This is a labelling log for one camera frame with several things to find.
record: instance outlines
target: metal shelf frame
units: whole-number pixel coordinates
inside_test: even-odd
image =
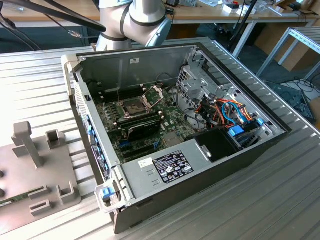
[[[299,42],[303,43],[310,49],[314,50],[316,53],[320,54],[320,27],[318,26],[312,26],[312,27],[295,27],[291,28],[289,27],[279,42],[276,44],[268,58],[265,60],[259,71],[256,73],[256,76],[259,77],[262,72],[268,67],[268,65],[271,63],[271,61],[275,58],[278,51],[281,49],[281,47],[287,42],[288,38],[292,36],[295,38],[295,41],[293,44],[288,48],[286,53],[283,55],[283,57],[278,62],[279,65],[282,65],[282,63],[287,59],[287,57],[290,55],[290,53],[293,51],[293,49],[297,46]],[[308,79],[318,68],[320,67],[320,62],[318,62],[314,68],[305,76],[305,79]]]

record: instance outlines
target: aluminum profile table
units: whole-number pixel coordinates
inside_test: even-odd
[[[297,46],[299,42],[303,43],[310,49],[314,50],[316,53],[320,54],[320,27],[313,26],[313,27],[295,27],[291,28],[289,27],[279,42],[276,44],[268,58],[265,60],[259,71],[256,73],[256,75],[259,77],[262,72],[268,67],[268,65],[271,63],[271,61],[275,58],[280,48],[286,43],[288,38],[292,36],[295,38],[295,41],[293,44],[289,47],[289,49],[286,51],[286,53],[283,55],[283,57],[279,61],[279,65],[282,65],[282,63],[286,60],[286,58],[290,55],[292,50]],[[320,67],[320,62],[318,62],[314,68],[305,76],[305,79],[308,79],[318,68]]]
[[[288,138],[248,168],[115,235],[109,215],[100,213],[93,195],[96,181],[70,110],[60,65],[61,55],[91,49],[0,55],[1,89],[5,86],[11,96],[1,107],[15,108],[14,117],[7,114],[10,121],[34,123],[35,135],[52,128],[65,133],[82,196],[78,205],[0,239],[320,239],[320,133],[217,42],[191,38],[164,44],[195,42],[204,44],[292,128]],[[211,73],[224,80],[221,73]],[[1,139],[10,136],[5,131]]]

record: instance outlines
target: blue latch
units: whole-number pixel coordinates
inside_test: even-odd
[[[233,137],[238,134],[242,134],[243,132],[244,132],[244,130],[240,126],[233,126],[233,127],[229,128],[229,133]]]
[[[89,125],[89,127],[88,127],[88,134],[89,134],[89,135],[92,134],[92,126],[91,126],[91,125]]]
[[[260,126],[262,126],[265,123],[265,121],[263,121],[262,118],[258,118],[256,121]]]
[[[115,189],[112,186],[109,186],[101,189],[100,196],[103,200],[105,200],[106,198],[109,198],[115,193],[116,193]]]

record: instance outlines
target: warning label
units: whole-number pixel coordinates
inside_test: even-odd
[[[153,160],[153,164],[166,184],[194,171],[180,150]]]

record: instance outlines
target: blue cable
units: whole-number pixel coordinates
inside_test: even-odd
[[[224,116],[225,119],[229,120],[230,122],[232,122],[235,126],[237,125],[236,122],[230,118],[228,118],[226,116],[226,113],[225,113],[225,105],[226,104],[230,104],[232,106],[234,106],[234,108],[236,109],[236,111],[238,112],[240,118],[244,121],[244,122],[247,122],[248,120],[244,118],[244,116],[241,114],[239,108],[237,107],[237,105],[235,105],[233,102],[225,102],[223,105],[222,105],[222,114]]]

